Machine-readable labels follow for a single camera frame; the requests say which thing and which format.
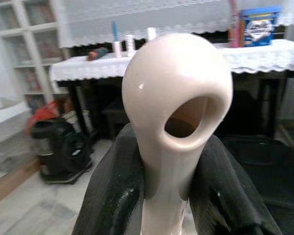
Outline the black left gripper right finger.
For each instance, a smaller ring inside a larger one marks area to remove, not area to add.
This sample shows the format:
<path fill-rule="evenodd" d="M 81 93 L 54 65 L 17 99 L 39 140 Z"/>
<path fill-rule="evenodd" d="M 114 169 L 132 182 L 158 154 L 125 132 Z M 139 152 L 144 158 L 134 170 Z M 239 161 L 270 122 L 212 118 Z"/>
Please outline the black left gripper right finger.
<path fill-rule="evenodd" d="M 254 183 L 221 140 L 212 136 L 190 189 L 198 235 L 280 235 Z"/>

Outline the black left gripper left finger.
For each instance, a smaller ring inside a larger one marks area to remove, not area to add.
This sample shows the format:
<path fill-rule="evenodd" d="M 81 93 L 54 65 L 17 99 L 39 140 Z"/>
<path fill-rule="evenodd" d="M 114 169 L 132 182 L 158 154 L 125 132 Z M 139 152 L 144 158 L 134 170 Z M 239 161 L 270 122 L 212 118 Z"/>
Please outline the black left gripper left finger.
<path fill-rule="evenodd" d="M 92 173 L 72 234 L 139 235 L 143 200 L 143 163 L 128 123 Z"/>

